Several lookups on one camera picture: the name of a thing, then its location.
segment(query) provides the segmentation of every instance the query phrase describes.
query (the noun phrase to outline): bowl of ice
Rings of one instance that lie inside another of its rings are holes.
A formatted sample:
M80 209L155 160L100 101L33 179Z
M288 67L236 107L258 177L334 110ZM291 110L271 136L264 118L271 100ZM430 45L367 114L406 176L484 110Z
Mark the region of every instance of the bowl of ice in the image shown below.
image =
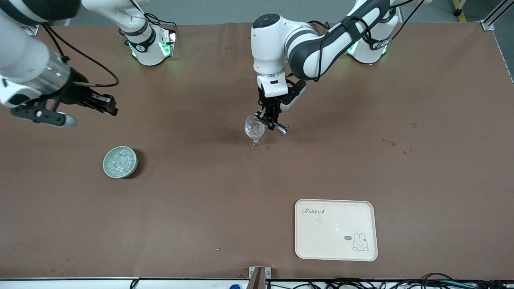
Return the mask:
M136 170L136 167L136 153L129 147L113 148L103 158L103 171L112 178L128 177Z

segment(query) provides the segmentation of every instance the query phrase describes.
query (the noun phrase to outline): green light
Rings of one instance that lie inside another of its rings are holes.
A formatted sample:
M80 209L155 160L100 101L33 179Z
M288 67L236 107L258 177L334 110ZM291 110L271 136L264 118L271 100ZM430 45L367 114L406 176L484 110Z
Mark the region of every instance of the green light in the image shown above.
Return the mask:
M348 48L348 50L346 52L353 54L353 52L355 51L355 48L357 48L357 44L359 44L359 43L355 42L352 46L350 46L350 48Z
M132 51L132 56L137 57L136 53L134 52L134 49L132 49L132 45L129 43L128 46L130 47L130 50Z
M164 56L170 55L170 49L169 49L168 44L159 42L159 46L160 46L160 48L162 50L162 54L164 54Z

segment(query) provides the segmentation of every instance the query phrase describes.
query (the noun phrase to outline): water stain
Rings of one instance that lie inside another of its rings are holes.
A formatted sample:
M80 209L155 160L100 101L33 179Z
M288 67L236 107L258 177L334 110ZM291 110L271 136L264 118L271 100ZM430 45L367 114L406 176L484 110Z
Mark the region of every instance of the water stain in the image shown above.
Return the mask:
M382 140L382 142L386 142L386 143L390 144L390 145L391 145L391 148L392 148L392 147L394 147L394 146L396 145L396 142L394 142L394 141L392 141L392 140L388 140L388 139L386 139L386 138L384 138L384 139Z
M403 151L403 154L404 154L404 155L406 155L406 154L408 154L408 153L410 153L410 152L412 152L412 148L411 148L411 150L409 150L409 151Z

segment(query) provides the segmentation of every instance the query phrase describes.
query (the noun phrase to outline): brown table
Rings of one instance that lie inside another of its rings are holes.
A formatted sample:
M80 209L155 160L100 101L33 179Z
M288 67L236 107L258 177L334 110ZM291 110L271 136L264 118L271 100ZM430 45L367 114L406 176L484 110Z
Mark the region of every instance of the brown table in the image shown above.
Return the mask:
M119 115L67 106L64 130L0 114L0 276L512 279L514 87L478 23L409 24L372 66L342 57L246 144L249 24L179 27L176 59L143 67L115 27L59 27L121 79ZM49 45L45 35L40 37ZM75 53L90 81L108 75ZM137 149L131 179L102 159ZM366 200L374 262L299 259L300 198Z

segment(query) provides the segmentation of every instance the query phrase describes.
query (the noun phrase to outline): wine glass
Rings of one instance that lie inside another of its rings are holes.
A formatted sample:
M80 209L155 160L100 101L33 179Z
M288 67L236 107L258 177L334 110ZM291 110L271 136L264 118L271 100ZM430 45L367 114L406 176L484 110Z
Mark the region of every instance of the wine glass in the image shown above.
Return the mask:
M262 148L264 140L262 136L266 126L255 118L255 115L249 115L245 121L245 133L249 137L248 146L254 150Z

